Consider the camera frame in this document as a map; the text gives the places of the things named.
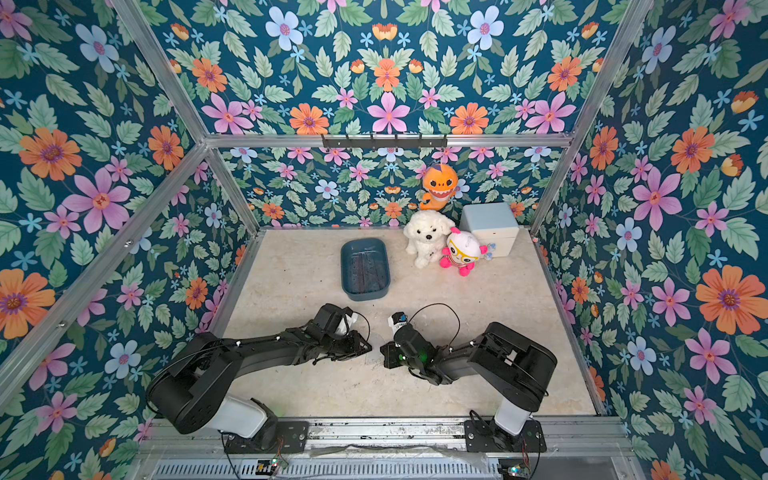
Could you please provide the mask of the clear stencil ruler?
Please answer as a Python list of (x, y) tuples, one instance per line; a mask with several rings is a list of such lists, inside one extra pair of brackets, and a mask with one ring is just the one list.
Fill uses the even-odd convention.
[(386, 286), (386, 272), (381, 257), (376, 254), (370, 256), (371, 283), (375, 291), (382, 290)]

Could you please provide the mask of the teal plastic storage box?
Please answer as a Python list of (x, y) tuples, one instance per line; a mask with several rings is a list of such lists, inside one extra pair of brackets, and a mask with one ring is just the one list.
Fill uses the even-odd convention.
[(378, 238), (362, 238), (341, 247), (341, 286), (350, 300), (372, 301), (387, 295), (391, 284), (385, 243)]

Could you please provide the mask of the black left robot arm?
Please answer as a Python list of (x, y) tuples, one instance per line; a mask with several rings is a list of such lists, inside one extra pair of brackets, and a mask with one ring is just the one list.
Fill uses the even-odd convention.
[(152, 380), (149, 405), (181, 434), (208, 428), (233, 382), (253, 372), (323, 359), (346, 361), (369, 353), (356, 330), (344, 335), (313, 327), (289, 328), (274, 336), (225, 339), (198, 335)]

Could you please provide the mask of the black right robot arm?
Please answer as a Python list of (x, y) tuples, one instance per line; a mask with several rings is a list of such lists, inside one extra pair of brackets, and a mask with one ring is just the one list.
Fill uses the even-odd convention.
[(483, 334), (457, 347), (434, 346), (406, 321), (395, 324), (393, 340), (380, 348), (384, 367), (405, 367), (435, 386), (478, 375), (503, 401), (493, 417), (495, 427), (510, 436), (522, 433), (538, 412), (557, 366), (555, 355), (528, 337), (493, 322)]

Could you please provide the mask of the pink white doll plush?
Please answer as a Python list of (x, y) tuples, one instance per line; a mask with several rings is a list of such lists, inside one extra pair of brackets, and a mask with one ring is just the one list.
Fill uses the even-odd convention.
[(461, 277), (468, 277), (479, 260), (491, 259), (492, 249), (488, 245), (482, 244), (472, 233), (452, 227), (438, 264), (443, 269), (456, 268)]

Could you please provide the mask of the white dog plush toy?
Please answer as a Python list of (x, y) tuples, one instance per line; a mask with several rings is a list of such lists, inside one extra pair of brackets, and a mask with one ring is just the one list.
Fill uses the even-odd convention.
[(421, 210), (411, 216), (403, 233), (408, 240), (406, 252), (415, 256), (417, 269), (440, 259), (447, 237), (455, 227), (452, 219), (436, 210)]

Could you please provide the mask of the light blue small cabinet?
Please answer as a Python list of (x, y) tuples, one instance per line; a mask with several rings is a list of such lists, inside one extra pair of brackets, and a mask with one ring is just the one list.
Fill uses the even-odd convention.
[(511, 253), (520, 225), (506, 203), (467, 204), (462, 208), (460, 229), (487, 245), (497, 258)]

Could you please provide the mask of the orange dinosaur plush toy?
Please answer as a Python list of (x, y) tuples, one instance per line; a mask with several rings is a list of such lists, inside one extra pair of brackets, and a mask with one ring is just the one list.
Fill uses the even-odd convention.
[(422, 187), (425, 194), (419, 209), (440, 211), (459, 190), (458, 175), (450, 165), (438, 163), (426, 170), (422, 177)]

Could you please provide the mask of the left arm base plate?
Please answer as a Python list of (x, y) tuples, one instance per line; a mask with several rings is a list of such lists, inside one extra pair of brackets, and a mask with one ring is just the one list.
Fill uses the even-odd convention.
[(267, 422), (253, 438), (225, 434), (224, 450), (230, 455), (302, 453), (308, 440), (309, 426), (306, 421)]

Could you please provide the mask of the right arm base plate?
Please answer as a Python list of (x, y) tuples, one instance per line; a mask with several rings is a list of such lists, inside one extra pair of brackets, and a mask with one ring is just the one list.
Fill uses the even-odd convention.
[(541, 423), (527, 420), (520, 434), (512, 435), (492, 420), (469, 419), (463, 422), (465, 445), (474, 453), (544, 453), (547, 444)]

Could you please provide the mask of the black hook rail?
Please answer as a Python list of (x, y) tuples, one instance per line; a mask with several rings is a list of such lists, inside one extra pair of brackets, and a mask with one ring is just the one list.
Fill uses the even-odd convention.
[(443, 148), (448, 146), (447, 135), (322, 135), (323, 148)]

